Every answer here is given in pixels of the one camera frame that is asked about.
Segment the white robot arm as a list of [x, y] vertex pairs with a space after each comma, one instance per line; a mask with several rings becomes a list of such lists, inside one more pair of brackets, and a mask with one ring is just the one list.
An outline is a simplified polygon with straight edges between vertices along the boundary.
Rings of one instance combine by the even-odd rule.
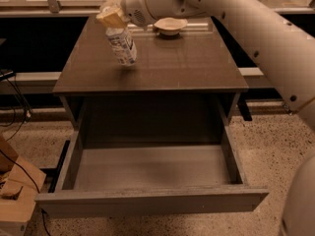
[[144, 28], [160, 19], [212, 16], [232, 34], [282, 96], [315, 129], [315, 39], [258, 0], [107, 0], [96, 18], [107, 28]]

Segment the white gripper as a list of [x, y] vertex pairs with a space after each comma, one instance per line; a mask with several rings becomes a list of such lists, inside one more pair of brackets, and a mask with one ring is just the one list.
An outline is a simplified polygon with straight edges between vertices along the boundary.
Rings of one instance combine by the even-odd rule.
[[128, 18], [141, 28], [155, 22], [147, 8], [146, 0], [106, 0], [99, 10], [96, 19], [106, 28], [125, 29]]

